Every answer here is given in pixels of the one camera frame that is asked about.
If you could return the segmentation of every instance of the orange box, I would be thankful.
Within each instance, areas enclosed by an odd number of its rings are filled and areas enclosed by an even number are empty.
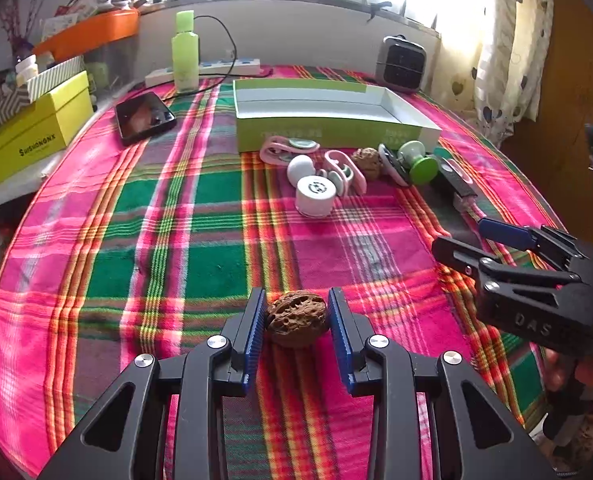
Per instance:
[[[112,41],[136,35],[139,16],[136,9],[97,14],[47,38],[34,48],[32,54],[39,56],[51,52],[54,60],[61,63]]]

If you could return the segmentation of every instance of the windowsill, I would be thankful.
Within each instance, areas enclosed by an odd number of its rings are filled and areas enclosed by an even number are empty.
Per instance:
[[[188,5],[193,5],[193,4],[204,4],[207,2],[225,2],[225,1],[228,1],[228,0],[170,0],[170,1],[167,1],[166,3],[164,3],[164,6],[162,7],[162,9],[172,9],[174,7],[188,6]],[[370,5],[360,4],[357,2],[351,2],[349,0],[287,0],[287,1],[306,2],[306,3],[310,3],[310,4],[321,4],[321,5],[327,5],[327,6],[333,6],[333,7],[341,7],[342,9],[350,9],[350,10],[356,10],[358,12],[365,12],[368,15],[368,17],[371,12]],[[379,9],[375,12],[375,15],[379,16],[380,18],[385,18],[386,20],[391,20],[393,22],[403,23],[403,25],[407,25],[409,27],[416,28],[417,30],[422,30],[423,32],[425,32],[427,34],[435,36],[436,38],[439,38],[441,36],[433,28],[427,27],[426,25],[423,25],[422,23],[415,22],[414,20],[411,20],[410,18],[401,16],[400,14],[397,14],[395,12],[390,12],[389,10]]]

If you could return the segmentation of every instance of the curtain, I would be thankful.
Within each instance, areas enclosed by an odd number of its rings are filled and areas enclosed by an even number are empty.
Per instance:
[[[499,146],[514,123],[537,118],[552,18],[553,0],[464,0],[446,9],[431,95]]]

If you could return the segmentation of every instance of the yellow shoe box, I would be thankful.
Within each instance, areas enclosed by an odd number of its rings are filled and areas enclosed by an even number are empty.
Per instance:
[[[86,72],[24,108],[0,127],[0,183],[64,149],[92,114]]]

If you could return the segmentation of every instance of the blue gripper pad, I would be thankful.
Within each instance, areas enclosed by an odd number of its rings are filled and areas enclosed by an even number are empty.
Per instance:
[[[330,289],[327,308],[341,380],[350,395],[364,395],[363,386],[370,381],[366,368],[365,342],[355,316],[350,312],[343,291],[339,287]],[[365,318],[365,321],[369,330],[364,336],[374,335],[368,318]]]
[[[348,393],[352,395],[352,390],[355,386],[354,373],[352,369],[352,351],[350,350],[350,343],[348,335],[345,332],[341,313],[339,311],[339,304],[333,293],[330,290],[328,294],[328,320],[330,322],[330,331],[333,335],[334,353],[337,358],[337,365],[339,373],[341,374],[341,381],[345,384]]]
[[[478,222],[479,234],[483,238],[503,245],[514,247],[520,251],[534,250],[535,239],[526,228],[506,224],[491,218],[481,218]]]
[[[267,307],[265,290],[254,287],[245,307],[236,338],[232,343],[232,367],[243,372],[242,386],[246,394],[254,384],[259,365]]]

